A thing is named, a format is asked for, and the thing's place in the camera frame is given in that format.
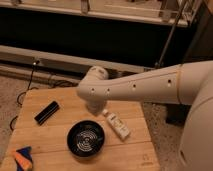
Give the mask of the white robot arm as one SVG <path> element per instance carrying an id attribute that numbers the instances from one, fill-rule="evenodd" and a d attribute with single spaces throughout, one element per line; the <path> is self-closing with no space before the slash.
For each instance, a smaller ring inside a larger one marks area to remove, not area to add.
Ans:
<path id="1" fill-rule="evenodd" d="M 213 171 L 213 60 L 184 63 L 110 79 L 99 66 L 77 87 L 92 113 L 109 100 L 184 104 L 190 107 L 178 149 L 180 171 Z"/>

